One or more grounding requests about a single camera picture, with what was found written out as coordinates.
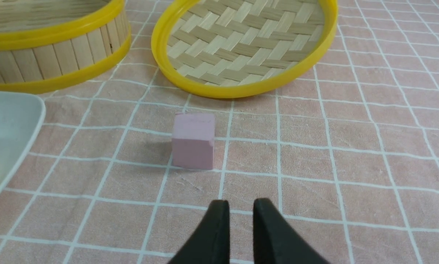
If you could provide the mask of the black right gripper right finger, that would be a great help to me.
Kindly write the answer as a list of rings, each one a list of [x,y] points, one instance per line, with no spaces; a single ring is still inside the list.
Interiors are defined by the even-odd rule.
[[[253,205],[253,256],[256,264],[328,264],[285,220],[268,198]]]

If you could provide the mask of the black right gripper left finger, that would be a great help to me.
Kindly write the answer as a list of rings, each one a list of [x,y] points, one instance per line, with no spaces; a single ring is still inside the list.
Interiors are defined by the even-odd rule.
[[[195,231],[169,263],[230,263],[230,211],[228,201],[215,199],[210,202]]]

